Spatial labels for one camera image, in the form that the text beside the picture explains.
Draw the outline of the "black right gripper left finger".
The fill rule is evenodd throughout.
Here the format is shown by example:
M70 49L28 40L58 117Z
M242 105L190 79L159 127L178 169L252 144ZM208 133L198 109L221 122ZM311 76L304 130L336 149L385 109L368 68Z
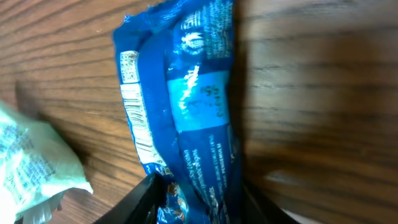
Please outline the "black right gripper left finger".
M93 224L156 224L163 203L164 181L159 174L149 174Z

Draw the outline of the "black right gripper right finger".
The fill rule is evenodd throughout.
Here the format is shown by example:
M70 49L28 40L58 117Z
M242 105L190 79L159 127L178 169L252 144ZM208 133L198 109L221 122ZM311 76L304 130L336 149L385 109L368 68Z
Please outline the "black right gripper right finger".
M299 224L249 182L243 182L243 224Z

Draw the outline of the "blue snack wrapper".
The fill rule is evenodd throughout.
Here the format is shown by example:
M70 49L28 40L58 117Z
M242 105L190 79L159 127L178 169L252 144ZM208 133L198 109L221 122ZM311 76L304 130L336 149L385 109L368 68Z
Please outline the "blue snack wrapper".
M120 90L159 223L240 223L241 158L228 106L234 1L165 1L113 32Z

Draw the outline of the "teal tissue packet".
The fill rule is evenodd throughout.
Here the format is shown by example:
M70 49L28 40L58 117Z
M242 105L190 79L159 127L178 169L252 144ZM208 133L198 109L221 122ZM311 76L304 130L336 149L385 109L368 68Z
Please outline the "teal tissue packet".
M1 223L47 223L69 189L93 193L53 127L1 103Z

